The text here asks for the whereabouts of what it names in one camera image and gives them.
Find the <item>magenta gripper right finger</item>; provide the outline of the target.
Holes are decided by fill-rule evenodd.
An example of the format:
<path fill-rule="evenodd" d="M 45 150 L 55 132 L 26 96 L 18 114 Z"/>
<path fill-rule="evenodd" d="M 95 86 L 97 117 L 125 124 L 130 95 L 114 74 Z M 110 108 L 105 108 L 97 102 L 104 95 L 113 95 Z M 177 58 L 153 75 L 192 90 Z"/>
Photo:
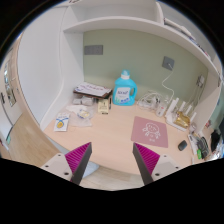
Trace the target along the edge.
<path fill-rule="evenodd" d="M 133 144 L 133 155 L 145 185 L 181 169 L 169 155 L 159 155 L 138 143 Z"/>

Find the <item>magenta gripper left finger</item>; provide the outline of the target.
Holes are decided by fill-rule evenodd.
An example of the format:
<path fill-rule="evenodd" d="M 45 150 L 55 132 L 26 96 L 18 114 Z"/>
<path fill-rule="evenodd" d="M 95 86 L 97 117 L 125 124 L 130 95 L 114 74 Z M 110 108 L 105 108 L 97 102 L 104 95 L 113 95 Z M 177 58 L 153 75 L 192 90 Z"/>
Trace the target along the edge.
<path fill-rule="evenodd" d="M 92 144 L 86 143 L 67 154 L 57 153 L 42 169 L 79 185 L 91 154 Z"/>

